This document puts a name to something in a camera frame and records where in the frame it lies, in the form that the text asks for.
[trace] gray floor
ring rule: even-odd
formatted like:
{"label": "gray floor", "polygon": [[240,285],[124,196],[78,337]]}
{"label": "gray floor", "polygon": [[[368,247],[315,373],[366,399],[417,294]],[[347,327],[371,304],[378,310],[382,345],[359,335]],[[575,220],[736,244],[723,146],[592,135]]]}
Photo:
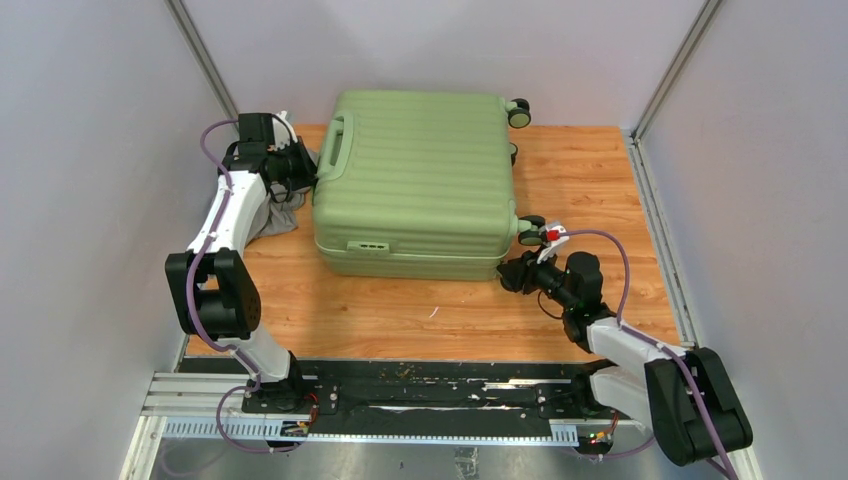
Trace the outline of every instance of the gray floor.
{"label": "gray floor", "polygon": [[[616,434],[616,449],[642,443],[635,428]],[[167,466],[173,472],[196,469],[225,448],[222,440],[168,440]],[[174,478],[160,467],[152,479]],[[180,478],[297,480],[490,480],[490,479],[688,479],[723,478],[705,464],[679,468],[659,448],[626,459],[594,465],[551,447],[454,447],[447,445],[380,445],[313,443],[289,454],[250,455],[227,449],[201,473]]]}

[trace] gray towel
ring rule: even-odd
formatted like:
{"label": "gray towel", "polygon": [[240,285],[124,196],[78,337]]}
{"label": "gray towel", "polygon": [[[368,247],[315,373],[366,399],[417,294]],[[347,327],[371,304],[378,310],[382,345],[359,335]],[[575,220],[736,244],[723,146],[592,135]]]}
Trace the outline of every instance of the gray towel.
{"label": "gray towel", "polygon": [[[318,155],[312,150],[307,149],[307,151],[309,158],[315,163]],[[278,199],[286,198],[286,187],[274,184],[271,185],[271,190]],[[294,211],[303,206],[308,191],[309,187],[295,190],[292,192],[289,201],[282,203],[274,203],[271,201],[271,196],[266,195],[262,205],[256,210],[253,223],[250,224],[247,243],[260,237],[288,233],[297,228],[297,218],[294,216]]]}

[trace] wooden tabletop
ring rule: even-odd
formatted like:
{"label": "wooden tabletop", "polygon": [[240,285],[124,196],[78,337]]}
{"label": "wooden tabletop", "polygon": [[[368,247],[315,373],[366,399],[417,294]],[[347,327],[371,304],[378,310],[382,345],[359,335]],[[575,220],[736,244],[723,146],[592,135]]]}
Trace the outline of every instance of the wooden tabletop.
{"label": "wooden tabletop", "polygon": [[[297,127],[318,150],[324,127]],[[617,128],[528,127],[512,130],[518,214],[559,219],[569,230],[606,230],[624,244],[632,279],[628,322],[669,343],[677,331],[639,195]],[[504,291],[497,280],[454,282],[343,277],[329,271],[313,241],[312,212],[297,211],[294,232],[251,243],[245,262],[262,298],[262,323],[298,357],[582,362],[562,323],[536,295]],[[517,243],[507,258],[526,248]],[[561,252],[598,255],[604,300],[618,308],[624,269],[607,239],[573,237]],[[549,310],[561,309],[542,297]],[[187,354],[211,354],[197,337]]]}

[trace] suitcase handle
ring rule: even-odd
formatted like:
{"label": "suitcase handle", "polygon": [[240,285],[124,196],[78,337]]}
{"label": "suitcase handle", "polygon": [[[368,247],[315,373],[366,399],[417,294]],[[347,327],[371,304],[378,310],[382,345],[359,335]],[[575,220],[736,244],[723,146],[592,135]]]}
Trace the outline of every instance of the suitcase handle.
{"label": "suitcase handle", "polygon": [[337,112],[327,126],[324,144],[318,154],[318,178],[333,180],[344,173],[353,146],[353,114]]}

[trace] hard-shell suitcase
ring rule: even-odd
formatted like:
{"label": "hard-shell suitcase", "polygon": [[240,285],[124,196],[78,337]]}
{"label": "hard-shell suitcase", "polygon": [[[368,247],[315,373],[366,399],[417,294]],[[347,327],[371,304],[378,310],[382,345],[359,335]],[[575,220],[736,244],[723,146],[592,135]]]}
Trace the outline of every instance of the hard-shell suitcase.
{"label": "hard-shell suitcase", "polygon": [[515,215],[507,126],[529,123],[528,109],[487,94],[342,93],[313,195],[315,243],[330,268],[494,277],[527,223]]}

